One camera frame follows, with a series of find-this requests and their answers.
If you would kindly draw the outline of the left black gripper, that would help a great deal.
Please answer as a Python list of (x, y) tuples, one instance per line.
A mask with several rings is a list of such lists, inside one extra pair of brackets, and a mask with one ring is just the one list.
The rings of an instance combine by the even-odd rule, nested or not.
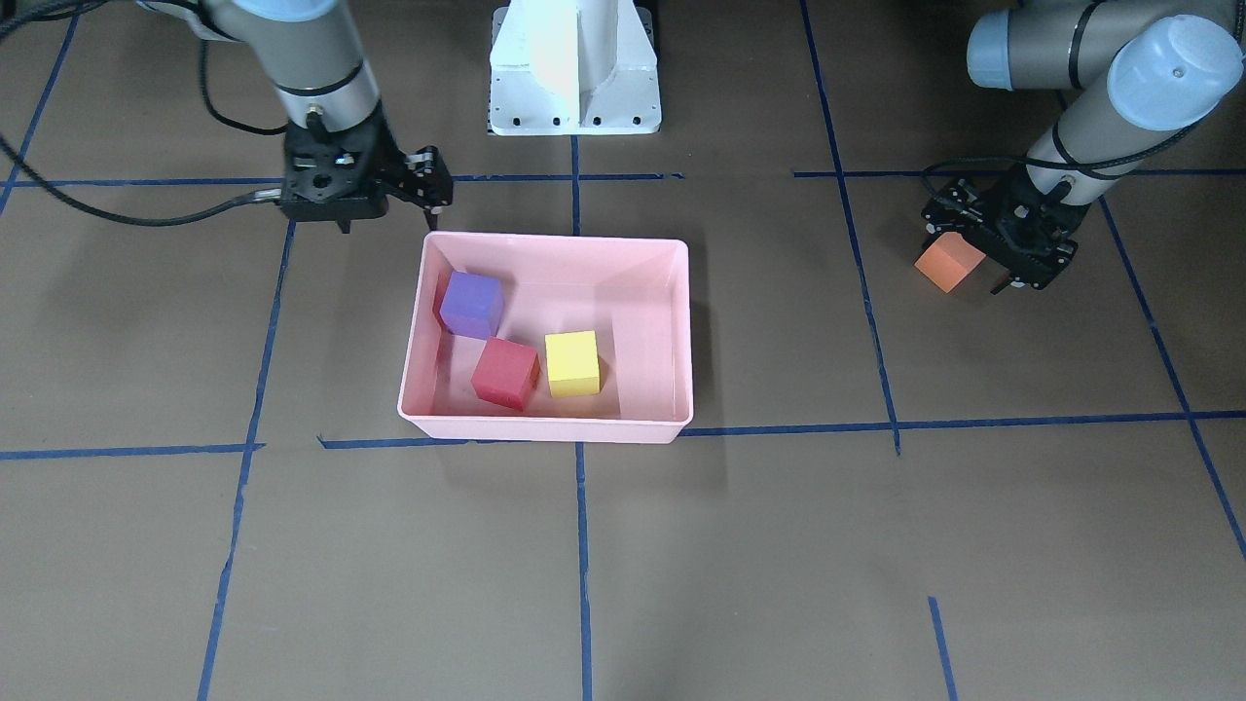
[(1049, 191), (1034, 186), (1025, 166), (1011, 166), (992, 186), (978, 188), (968, 177), (934, 191), (922, 209), (927, 235), (956, 232), (1006, 270), (992, 296), (1007, 289), (1050, 285), (1078, 252), (1072, 233), (1079, 208), (1065, 203), (1077, 183), (1062, 177)]

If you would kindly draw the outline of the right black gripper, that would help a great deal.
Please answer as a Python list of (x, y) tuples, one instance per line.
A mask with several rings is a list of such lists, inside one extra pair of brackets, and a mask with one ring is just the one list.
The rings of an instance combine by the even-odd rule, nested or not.
[(427, 232), (440, 230), (454, 204), (454, 174), (436, 146), (405, 154), (383, 107), (359, 125), (329, 129), (328, 116), (312, 108), (305, 125), (287, 125), (279, 209), (294, 222), (333, 222), (344, 234), (356, 219), (388, 213), (388, 197), (417, 205)]

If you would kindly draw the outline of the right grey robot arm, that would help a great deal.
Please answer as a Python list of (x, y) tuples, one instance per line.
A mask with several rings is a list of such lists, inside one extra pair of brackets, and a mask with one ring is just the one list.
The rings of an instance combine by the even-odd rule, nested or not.
[(340, 232), (378, 219), (390, 200), (422, 210), (436, 228), (454, 203), (454, 176), (434, 146), (406, 154), (344, 1), (147, 1), (182, 17), (204, 41), (255, 54), (287, 115), (283, 182), (273, 194), (294, 222), (333, 222)]

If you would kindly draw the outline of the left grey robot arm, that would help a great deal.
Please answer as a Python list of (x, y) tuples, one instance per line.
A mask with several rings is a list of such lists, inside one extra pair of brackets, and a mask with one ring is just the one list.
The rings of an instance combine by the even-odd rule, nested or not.
[(944, 293), (992, 259), (1002, 288), (1043, 289), (1077, 256), (1090, 205), (1202, 123), (1244, 77), (1241, 1), (1028, 1), (971, 29), (981, 88), (1077, 100), (988, 188), (930, 191), (916, 268)]

